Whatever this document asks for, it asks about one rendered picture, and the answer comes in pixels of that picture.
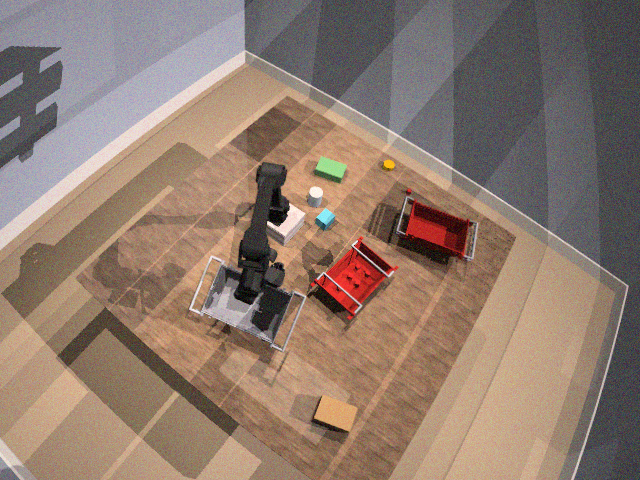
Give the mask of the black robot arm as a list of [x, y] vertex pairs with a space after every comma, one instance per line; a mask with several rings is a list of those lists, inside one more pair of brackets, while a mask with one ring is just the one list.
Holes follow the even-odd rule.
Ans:
[[[263, 284], [273, 288], [283, 284], [284, 264], [276, 262], [269, 267], [271, 248], [265, 231], [267, 221], [279, 227], [288, 216], [289, 200], [281, 195], [286, 175], [284, 165], [262, 162], [257, 169], [259, 189], [251, 227], [245, 232], [239, 246], [238, 268], [244, 270], [237, 291], [244, 296], [257, 297]], [[242, 260], [242, 254], [246, 260]], [[261, 272], [265, 274], [262, 276]]]

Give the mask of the green block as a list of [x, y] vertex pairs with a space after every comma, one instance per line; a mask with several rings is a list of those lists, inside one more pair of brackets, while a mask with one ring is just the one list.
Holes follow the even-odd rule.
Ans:
[[346, 169], [347, 165], [321, 156], [314, 174], [331, 181], [341, 183]]

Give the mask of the orange rectangular block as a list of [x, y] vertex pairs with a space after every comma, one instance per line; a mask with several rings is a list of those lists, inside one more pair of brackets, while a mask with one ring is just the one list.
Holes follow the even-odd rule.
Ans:
[[312, 420], [346, 433], [350, 432], [356, 411], [353, 405], [322, 395]]

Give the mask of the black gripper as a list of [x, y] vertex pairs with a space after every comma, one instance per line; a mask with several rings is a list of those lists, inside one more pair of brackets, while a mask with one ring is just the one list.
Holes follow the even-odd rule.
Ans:
[[[277, 254], [278, 254], [277, 251], [271, 248], [270, 259], [269, 259], [269, 261], [271, 261], [271, 263], [274, 263], [275, 259], [277, 258]], [[265, 274], [265, 272], [261, 272], [261, 273], [262, 273], [262, 276]], [[238, 286], [239, 286], [239, 284], [238, 284]], [[249, 305], [252, 305], [254, 303], [256, 297], [248, 297], [248, 296], [244, 296], [244, 295], [238, 293], [238, 291], [237, 291], [238, 290], [238, 286], [237, 286], [236, 290], [233, 293], [234, 298], [237, 299], [237, 300], [240, 300], [240, 301], [242, 301], [244, 303], [247, 303]]]

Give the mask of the teal cube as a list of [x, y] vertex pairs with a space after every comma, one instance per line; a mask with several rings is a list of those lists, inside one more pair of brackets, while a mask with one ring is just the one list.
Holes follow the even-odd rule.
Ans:
[[316, 217], [315, 224], [325, 231], [334, 222], [334, 219], [335, 215], [328, 209], [325, 209]]

